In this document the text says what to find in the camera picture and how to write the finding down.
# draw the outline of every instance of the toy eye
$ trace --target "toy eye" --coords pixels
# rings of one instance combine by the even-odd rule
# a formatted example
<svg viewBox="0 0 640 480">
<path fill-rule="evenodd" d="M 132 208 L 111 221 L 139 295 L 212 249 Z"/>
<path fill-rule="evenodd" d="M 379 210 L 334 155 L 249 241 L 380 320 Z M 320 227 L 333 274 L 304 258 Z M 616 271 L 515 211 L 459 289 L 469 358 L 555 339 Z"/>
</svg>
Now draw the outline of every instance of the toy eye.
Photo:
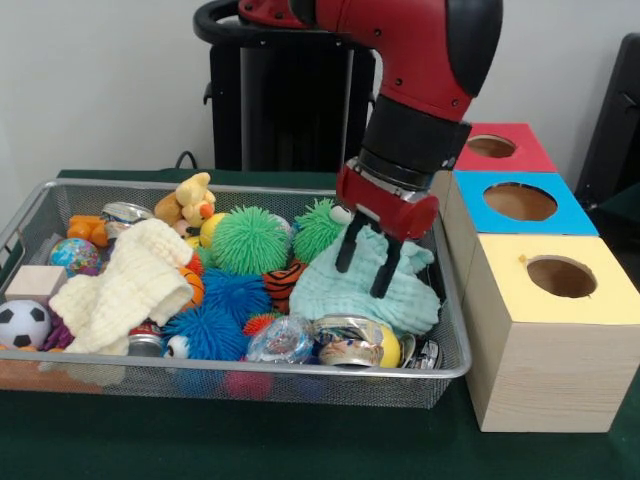
<svg viewBox="0 0 640 480">
<path fill-rule="evenodd" d="M 329 212 L 329 217 L 336 223 L 340 225 L 349 225 L 351 223 L 351 212 L 341 207 L 340 205 L 336 205 Z"/>
<path fill-rule="evenodd" d="M 176 335 L 169 339 L 167 343 L 167 353 L 165 358 L 188 358 L 189 345 L 187 345 L 187 337 Z"/>
</svg>

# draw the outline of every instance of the light blue cloth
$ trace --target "light blue cloth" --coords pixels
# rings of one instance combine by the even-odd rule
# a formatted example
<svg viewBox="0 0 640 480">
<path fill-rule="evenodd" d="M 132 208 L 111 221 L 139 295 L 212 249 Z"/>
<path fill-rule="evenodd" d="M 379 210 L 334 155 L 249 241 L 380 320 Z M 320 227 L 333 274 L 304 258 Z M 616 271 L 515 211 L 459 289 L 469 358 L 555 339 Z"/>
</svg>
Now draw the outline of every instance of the light blue cloth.
<svg viewBox="0 0 640 480">
<path fill-rule="evenodd" d="M 387 258 L 387 240 L 370 227 L 358 233 L 349 271 L 340 273 L 335 262 L 344 231 L 311 262 L 291 293 L 291 313 L 316 320 L 328 314 L 362 315 L 392 327 L 397 333 L 423 334 L 438 323 L 440 300 L 416 273 L 433 263 L 433 254 L 405 242 L 400 262 L 384 298 L 369 294 L 378 268 Z"/>
</svg>

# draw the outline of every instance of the soccer ball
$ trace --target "soccer ball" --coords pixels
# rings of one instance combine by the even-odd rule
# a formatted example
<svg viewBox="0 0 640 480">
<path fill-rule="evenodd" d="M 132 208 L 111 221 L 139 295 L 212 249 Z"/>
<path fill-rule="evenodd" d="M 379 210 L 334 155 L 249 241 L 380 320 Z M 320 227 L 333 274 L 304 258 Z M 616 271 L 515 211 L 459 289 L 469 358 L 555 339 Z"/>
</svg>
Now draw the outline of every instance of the soccer ball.
<svg viewBox="0 0 640 480">
<path fill-rule="evenodd" d="M 42 348 L 50 331 L 51 317 L 39 303 L 12 300 L 0 306 L 0 345 Z"/>
</svg>

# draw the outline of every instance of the tiger striped plush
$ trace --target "tiger striped plush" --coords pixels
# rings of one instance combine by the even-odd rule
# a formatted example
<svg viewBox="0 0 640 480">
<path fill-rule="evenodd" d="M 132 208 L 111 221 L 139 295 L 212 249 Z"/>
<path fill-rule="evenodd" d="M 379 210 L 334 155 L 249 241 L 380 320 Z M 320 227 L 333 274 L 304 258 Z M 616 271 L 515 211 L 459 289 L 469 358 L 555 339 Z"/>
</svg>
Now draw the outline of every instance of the tiger striped plush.
<svg viewBox="0 0 640 480">
<path fill-rule="evenodd" d="M 280 313 L 289 313 L 289 296 L 307 265 L 294 260 L 286 270 L 275 270 L 262 275 L 273 308 Z"/>
</svg>

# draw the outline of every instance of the metal wire basket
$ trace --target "metal wire basket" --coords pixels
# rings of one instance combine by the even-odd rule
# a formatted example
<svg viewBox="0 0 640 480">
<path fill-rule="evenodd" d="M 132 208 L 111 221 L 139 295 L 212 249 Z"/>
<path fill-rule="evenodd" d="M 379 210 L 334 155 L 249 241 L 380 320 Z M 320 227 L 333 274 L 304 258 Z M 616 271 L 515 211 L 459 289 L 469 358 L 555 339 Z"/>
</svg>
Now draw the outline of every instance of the metal wire basket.
<svg viewBox="0 0 640 480">
<path fill-rule="evenodd" d="M 38 187 L 0 235 L 0 294 L 20 265 L 46 264 L 57 238 L 64 237 L 73 214 L 97 215 L 105 203 L 127 201 L 148 208 L 174 184 L 97 180 L 55 180 Z M 326 190 L 211 186 L 216 209 L 256 205 L 285 219 L 305 211 L 314 199 L 333 197 Z M 424 244 L 436 254 L 425 281 L 443 300 L 440 321 L 431 332 L 443 353 L 437 370 L 345 370 L 318 365 L 272 365 L 248 362 L 177 360 L 0 351 L 0 389 L 100 393 L 147 397 L 246 399 L 431 408 L 449 382 L 464 375 L 471 354 L 449 252 L 438 220 Z M 56 367 L 65 367 L 65 371 Z M 82 372 L 83 381 L 67 372 Z M 117 372 L 117 385 L 100 386 Z"/>
</svg>

